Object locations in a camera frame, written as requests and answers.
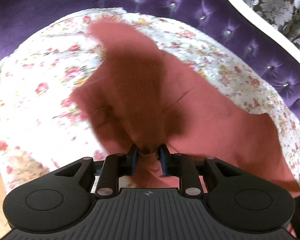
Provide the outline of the purple tufted headboard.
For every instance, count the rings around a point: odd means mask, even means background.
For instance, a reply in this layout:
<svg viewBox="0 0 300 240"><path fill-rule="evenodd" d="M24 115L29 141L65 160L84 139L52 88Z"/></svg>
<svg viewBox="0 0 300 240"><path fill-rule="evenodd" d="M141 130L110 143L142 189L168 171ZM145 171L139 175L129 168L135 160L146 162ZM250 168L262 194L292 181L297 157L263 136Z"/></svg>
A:
<svg viewBox="0 0 300 240"><path fill-rule="evenodd" d="M0 60L65 15L114 7L179 20L206 33L272 85L300 120L300 51L241 0L0 0Z"/></svg>

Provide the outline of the floral bed sheet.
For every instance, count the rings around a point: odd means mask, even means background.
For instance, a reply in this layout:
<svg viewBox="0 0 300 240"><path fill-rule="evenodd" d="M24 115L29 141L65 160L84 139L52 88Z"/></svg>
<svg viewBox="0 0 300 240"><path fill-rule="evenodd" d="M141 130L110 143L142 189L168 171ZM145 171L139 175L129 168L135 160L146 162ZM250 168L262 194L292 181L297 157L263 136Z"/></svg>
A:
<svg viewBox="0 0 300 240"><path fill-rule="evenodd" d="M69 98L104 58L101 45L85 33L94 20L132 25L244 111L270 117L278 131L280 156L300 189L300 121L267 81L225 46L185 23L108 8L60 18L0 61L0 172L6 191L84 155L95 160L106 156Z"/></svg>

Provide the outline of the red pants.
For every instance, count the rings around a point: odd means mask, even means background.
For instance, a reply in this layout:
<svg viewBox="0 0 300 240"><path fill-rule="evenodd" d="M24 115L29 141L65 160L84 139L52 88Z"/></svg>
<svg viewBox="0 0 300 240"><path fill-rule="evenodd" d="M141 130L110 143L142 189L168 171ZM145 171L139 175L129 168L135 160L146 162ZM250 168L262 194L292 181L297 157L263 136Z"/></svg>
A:
<svg viewBox="0 0 300 240"><path fill-rule="evenodd" d="M109 155L126 154L132 145L139 151L135 173L119 178L118 195L109 201L130 194L150 221L157 221L155 211L173 220L181 238L190 235L182 216L194 219L194 237L209 235L203 214L212 215L203 201L182 196L179 178L163 175L157 149L164 144L171 154L218 158L288 191L295 204L289 224L300 239L300 189L280 156L270 117L247 113L131 25L94 22L88 35L101 43L104 60L71 99ZM148 198L135 196L146 189L163 205L148 206Z"/></svg>

